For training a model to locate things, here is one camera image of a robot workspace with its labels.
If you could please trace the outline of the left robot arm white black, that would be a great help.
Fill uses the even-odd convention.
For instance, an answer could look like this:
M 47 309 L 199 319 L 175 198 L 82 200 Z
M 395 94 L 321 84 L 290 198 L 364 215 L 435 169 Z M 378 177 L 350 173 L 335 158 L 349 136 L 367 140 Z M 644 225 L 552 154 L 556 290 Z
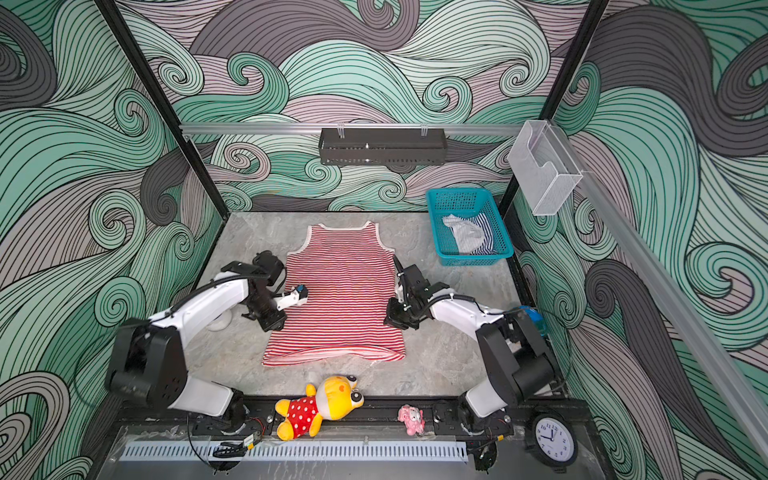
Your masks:
M 236 391 L 198 379 L 185 349 L 211 323 L 237 305 L 270 326 L 285 318 L 275 290 L 284 263 L 263 251 L 249 263 L 232 261 L 208 283 L 147 319 L 130 318 L 117 330 L 105 376 L 106 390 L 150 409 L 180 410 L 240 424 L 244 407 Z

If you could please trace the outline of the red white striped tank top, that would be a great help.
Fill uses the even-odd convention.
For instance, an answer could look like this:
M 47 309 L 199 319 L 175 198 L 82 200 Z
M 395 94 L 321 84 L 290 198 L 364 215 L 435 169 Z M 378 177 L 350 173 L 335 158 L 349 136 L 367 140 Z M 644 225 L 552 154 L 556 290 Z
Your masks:
M 307 288 L 305 304 L 287 309 L 284 327 L 270 334 L 262 364 L 293 366 L 353 355 L 368 361 L 406 356 L 401 330 L 384 324 L 396 296 L 395 250 L 379 225 L 307 227 L 301 247 L 287 254 L 286 287 Z

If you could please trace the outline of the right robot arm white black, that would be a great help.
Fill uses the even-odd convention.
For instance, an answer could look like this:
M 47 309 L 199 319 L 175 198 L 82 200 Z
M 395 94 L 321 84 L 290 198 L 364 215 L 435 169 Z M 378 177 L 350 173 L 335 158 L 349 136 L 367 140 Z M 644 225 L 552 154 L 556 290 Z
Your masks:
M 557 361 L 528 309 L 493 310 L 443 282 L 430 283 L 415 265 L 393 262 L 395 295 L 388 301 L 385 325 L 417 330 L 427 320 L 442 322 L 479 347 L 486 377 L 462 395 L 465 424 L 517 406 L 556 379 Z

